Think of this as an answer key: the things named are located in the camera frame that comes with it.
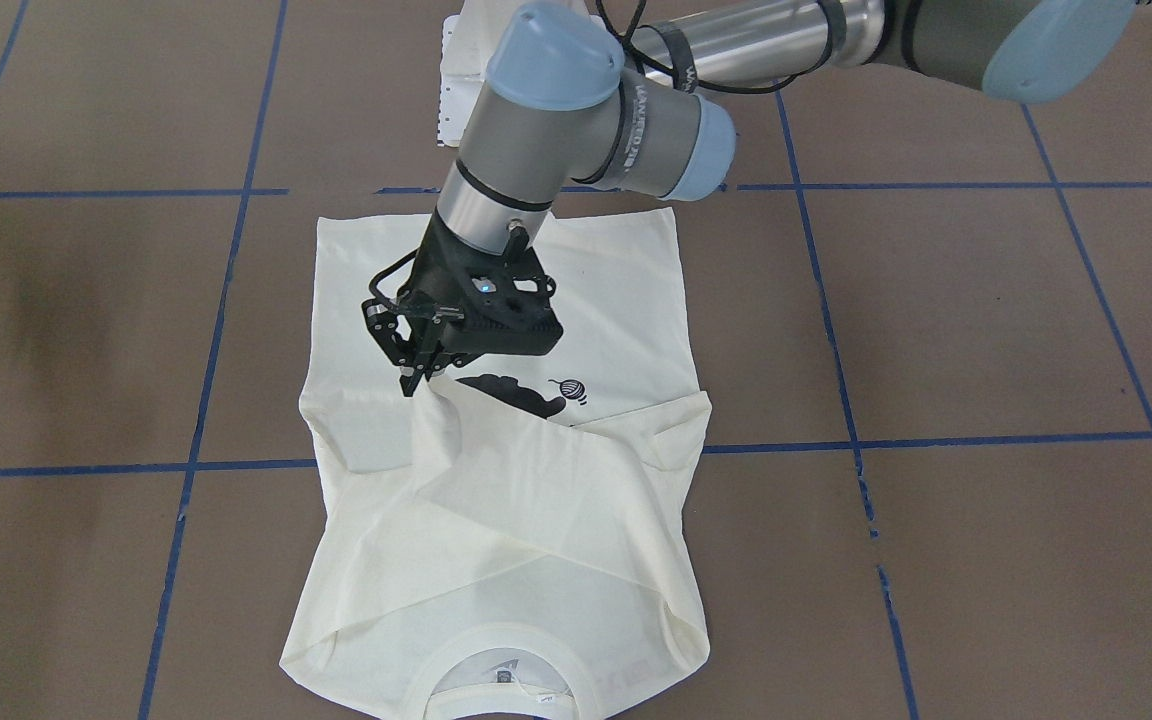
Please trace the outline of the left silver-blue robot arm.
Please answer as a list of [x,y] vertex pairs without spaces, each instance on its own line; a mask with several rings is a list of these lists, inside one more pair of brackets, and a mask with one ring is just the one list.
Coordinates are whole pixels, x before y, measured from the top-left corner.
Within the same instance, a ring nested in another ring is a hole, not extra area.
[[532,243],[567,183],[699,200],[737,132],[712,94],[774,94],[879,63],[995,99],[1069,94],[1123,36],[1134,1],[744,1],[626,29],[602,3],[509,10],[420,245],[362,310],[403,396],[484,355],[541,356],[563,329]]

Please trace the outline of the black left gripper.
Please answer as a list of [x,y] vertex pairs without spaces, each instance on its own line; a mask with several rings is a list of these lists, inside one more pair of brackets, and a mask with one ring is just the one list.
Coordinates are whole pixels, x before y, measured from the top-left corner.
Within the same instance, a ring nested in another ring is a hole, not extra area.
[[414,397],[422,381],[484,355],[543,356],[564,329],[525,225],[511,222],[502,255],[468,245],[439,215],[420,247],[381,270],[364,304],[367,332]]

